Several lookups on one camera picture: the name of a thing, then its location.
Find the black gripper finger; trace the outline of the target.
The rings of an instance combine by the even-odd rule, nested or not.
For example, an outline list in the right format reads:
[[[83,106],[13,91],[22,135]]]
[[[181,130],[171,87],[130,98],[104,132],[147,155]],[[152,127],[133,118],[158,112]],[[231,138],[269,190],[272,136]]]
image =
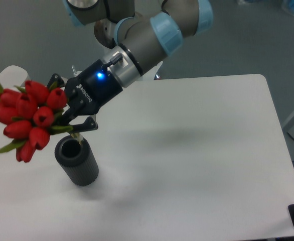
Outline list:
[[[70,107],[60,117],[60,125],[65,126],[65,132],[74,134],[98,129],[95,119],[97,109],[88,106]],[[71,125],[70,122],[79,116],[86,116],[83,123]]]
[[[49,90],[53,90],[55,88],[63,88],[65,87],[67,81],[68,81],[67,78],[62,77],[61,75],[57,73],[54,73],[47,84],[47,88]]]

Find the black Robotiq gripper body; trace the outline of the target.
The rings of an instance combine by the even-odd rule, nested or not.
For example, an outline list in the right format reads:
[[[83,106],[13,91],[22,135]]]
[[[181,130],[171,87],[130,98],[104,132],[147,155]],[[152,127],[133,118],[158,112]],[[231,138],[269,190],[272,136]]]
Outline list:
[[[64,93],[69,109],[64,118],[97,114],[99,109],[122,92],[122,86],[107,68],[112,62],[97,60],[76,77],[68,79]]]

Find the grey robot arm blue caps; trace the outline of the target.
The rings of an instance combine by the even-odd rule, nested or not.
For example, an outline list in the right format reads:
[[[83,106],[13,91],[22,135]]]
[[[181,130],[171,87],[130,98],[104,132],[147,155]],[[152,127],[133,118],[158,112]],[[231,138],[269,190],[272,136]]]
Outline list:
[[[144,17],[134,1],[64,1],[77,26],[102,26],[109,52],[70,79],[52,76],[49,87],[63,87],[68,110],[58,109],[49,133],[79,133],[98,128],[95,116],[111,99],[148,73],[183,44],[213,24],[209,1],[163,1]]]

